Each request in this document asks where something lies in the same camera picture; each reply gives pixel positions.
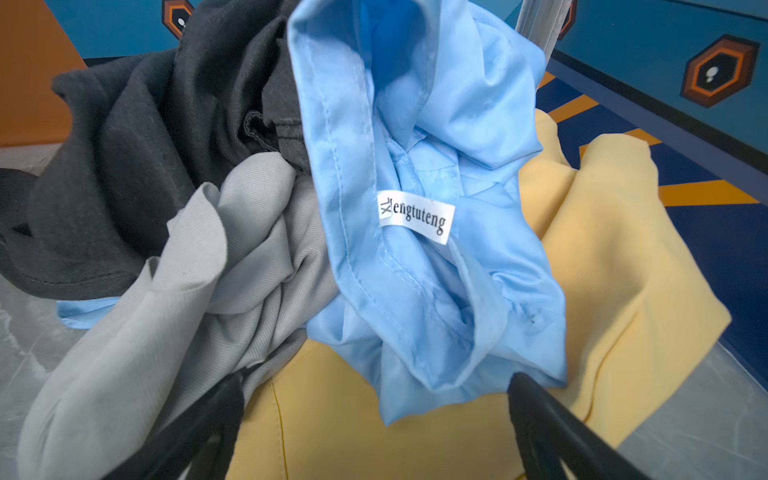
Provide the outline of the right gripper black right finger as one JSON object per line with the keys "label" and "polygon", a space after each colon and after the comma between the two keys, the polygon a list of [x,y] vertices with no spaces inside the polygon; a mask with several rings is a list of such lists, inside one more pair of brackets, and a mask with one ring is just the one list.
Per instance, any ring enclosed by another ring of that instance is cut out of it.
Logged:
{"label": "right gripper black right finger", "polygon": [[646,477],[529,375],[514,374],[507,396],[528,479]]}

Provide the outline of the light grey cloth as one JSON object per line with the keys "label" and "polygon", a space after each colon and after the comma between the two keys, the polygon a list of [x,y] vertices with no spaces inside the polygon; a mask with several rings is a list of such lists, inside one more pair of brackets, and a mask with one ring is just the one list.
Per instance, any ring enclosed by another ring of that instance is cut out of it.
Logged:
{"label": "light grey cloth", "polygon": [[313,183],[277,153],[200,186],[168,229],[33,402],[21,478],[99,479],[238,370],[251,395],[338,293]]}

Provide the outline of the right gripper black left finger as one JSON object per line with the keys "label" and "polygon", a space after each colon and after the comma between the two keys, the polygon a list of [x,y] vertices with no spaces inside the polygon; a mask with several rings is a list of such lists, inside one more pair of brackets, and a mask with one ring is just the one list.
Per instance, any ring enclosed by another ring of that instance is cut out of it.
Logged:
{"label": "right gripper black left finger", "polygon": [[105,477],[223,479],[245,408],[243,378],[227,376]]}

